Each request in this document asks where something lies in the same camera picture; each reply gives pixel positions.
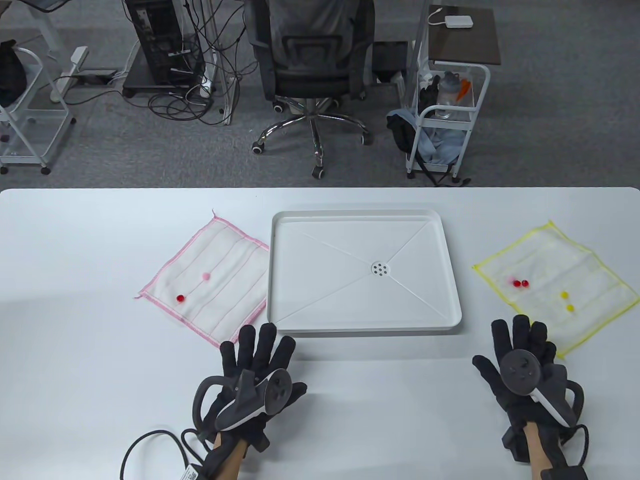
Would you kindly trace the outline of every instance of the white tray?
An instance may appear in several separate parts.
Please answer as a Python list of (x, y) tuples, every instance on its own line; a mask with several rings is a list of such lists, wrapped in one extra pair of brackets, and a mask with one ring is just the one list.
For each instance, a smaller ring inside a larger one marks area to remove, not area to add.
[(287, 333), (448, 330), (462, 318), (432, 210), (281, 212), (267, 318)]

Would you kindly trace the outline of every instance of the pink-edged cloth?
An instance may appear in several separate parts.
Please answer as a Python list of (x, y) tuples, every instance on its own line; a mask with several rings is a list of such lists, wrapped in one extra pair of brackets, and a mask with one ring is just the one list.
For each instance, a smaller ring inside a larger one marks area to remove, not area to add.
[(269, 247), (214, 216), (140, 291), (216, 347), (267, 304)]

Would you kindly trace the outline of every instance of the white desk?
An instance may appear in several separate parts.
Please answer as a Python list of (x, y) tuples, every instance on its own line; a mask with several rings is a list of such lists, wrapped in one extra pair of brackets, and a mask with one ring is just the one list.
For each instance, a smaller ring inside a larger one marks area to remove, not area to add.
[[(300, 339), (291, 373), (309, 393), (276, 418), (243, 478), (528, 479), (470, 363), (513, 312), (471, 265), (555, 221), (640, 290), (634, 189), (22, 190), (0, 194), (0, 478), (113, 480), (142, 433), (191, 425), (219, 353), (139, 288), (211, 217), (269, 241), (291, 209), (431, 207), (443, 219), (463, 309), (454, 335)], [(592, 479), (637, 479), (640, 308), (568, 357), (586, 392)], [(577, 459), (578, 438), (568, 450)], [(180, 456), (152, 440), (125, 477), (175, 479)]]

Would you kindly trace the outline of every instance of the black bag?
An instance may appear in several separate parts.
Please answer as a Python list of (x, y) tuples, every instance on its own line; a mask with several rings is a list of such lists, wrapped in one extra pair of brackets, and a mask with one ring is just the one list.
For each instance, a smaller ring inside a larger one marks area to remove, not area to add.
[[(405, 154), (410, 155), (413, 149), (413, 141), (415, 139), (415, 128), (413, 125), (407, 122), (400, 115), (394, 114), (387, 117), (387, 128), (391, 130), (394, 134), (394, 140), (396, 141), (397, 147), (404, 152)], [(446, 178), (448, 174), (451, 173), (451, 169), (453, 164), (450, 164), (447, 167), (447, 171), (436, 180), (433, 174), (427, 169), (427, 165), (424, 162), (420, 152), (416, 151), (415, 153), (415, 161), (420, 166), (420, 170), (424, 172), (427, 178), (433, 183), (434, 187), (451, 187), (452, 185), (444, 185), (442, 181)], [(471, 179), (464, 179), (460, 183), (460, 185), (456, 185), (456, 187), (464, 187), (469, 185)]]
[(27, 90), (27, 74), (15, 54), (15, 40), (0, 44), (0, 105), (8, 107)]

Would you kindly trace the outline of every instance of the chair caster wheel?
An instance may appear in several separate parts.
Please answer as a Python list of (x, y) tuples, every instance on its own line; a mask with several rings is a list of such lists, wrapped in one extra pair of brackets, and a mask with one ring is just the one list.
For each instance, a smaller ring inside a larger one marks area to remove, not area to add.
[(322, 168), (321, 166), (315, 166), (311, 171), (311, 176), (313, 176), (313, 178), (315, 178), (316, 180), (321, 180), (324, 176), (324, 168)]
[(253, 146), (251, 147), (251, 151), (255, 154), (255, 155), (260, 155), (261, 153), (263, 153), (264, 151), (264, 144), (260, 145), (260, 143), (254, 141), (253, 142)]
[(363, 145), (373, 145), (373, 135), (371, 132), (364, 132), (361, 141)]
[(272, 105), (273, 105), (273, 111), (275, 113), (284, 112), (285, 104), (283, 102), (280, 102), (279, 100), (276, 100), (275, 102), (272, 103)]

